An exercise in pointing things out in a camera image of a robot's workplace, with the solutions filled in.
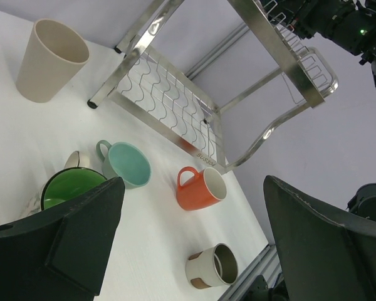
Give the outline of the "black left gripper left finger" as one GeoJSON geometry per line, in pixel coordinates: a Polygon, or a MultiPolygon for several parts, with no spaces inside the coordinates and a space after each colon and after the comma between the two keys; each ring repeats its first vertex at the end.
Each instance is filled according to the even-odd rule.
{"type": "Polygon", "coordinates": [[[100,294],[122,213],[116,177],[0,226],[0,300],[93,300],[100,294]]]}

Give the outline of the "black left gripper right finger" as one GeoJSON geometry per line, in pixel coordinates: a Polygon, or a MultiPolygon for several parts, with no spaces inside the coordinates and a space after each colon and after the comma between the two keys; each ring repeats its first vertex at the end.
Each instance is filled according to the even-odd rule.
{"type": "Polygon", "coordinates": [[[290,300],[376,300],[376,222],[276,176],[264,200],[290,300]]]}

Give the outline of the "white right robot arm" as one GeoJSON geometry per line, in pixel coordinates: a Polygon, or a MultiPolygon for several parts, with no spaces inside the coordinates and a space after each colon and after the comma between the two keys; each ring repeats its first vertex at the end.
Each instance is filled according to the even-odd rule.
{"type": "Polygon", "coordinates": [[[376,87],[376,1],[261,1],[268,20],[293,30],[300,39],[320,34],[369,63],[376,87]]]}

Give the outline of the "orange mug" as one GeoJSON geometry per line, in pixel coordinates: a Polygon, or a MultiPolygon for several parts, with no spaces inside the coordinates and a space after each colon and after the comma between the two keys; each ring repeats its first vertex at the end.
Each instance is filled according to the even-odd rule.
{"type": "Polygon", "coordinates": [[[186,166],[177,175],[176,199],[186,211],[210,207],[226,196],[226,183],[220,172],[212,167],[199,172],[194,167],[186,166]]]}

